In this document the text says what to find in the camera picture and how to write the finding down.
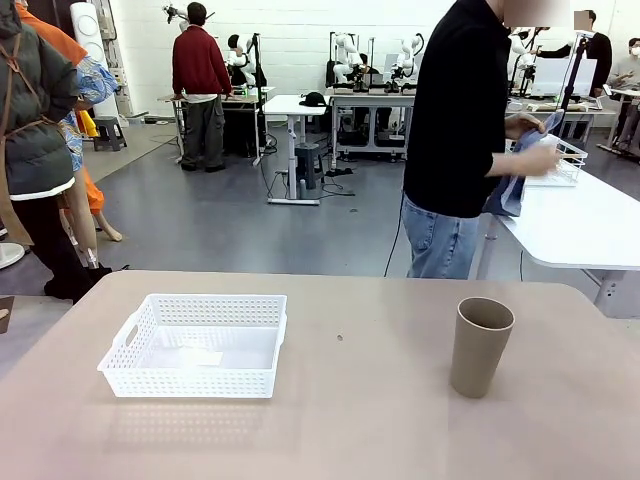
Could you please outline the person's left hand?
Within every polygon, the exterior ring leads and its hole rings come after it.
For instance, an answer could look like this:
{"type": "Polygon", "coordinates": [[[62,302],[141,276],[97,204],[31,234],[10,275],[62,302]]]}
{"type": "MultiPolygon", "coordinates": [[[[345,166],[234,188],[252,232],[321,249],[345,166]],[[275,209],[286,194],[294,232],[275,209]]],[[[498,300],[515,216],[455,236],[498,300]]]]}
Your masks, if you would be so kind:
{"type": "Polygon", "coordinates": [[[517,113],[505,118],[505,138],[517,141],[525,133],[535,130],[545,133],[547,128],[545,124],[536,117],[528,113],[517,113]]]}

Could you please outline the person's right hand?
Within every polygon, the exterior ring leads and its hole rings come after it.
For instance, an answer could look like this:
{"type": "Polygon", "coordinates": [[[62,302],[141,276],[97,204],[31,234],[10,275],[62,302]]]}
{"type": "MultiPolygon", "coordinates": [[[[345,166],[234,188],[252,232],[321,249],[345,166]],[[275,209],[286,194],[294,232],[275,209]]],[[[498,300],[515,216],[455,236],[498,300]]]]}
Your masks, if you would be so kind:
{"type": "Polygon", "coordinates": [[[556,170],[560,160],[554,147],[536,145],[519,154],[518,174],[541,177],[556,170]]]}

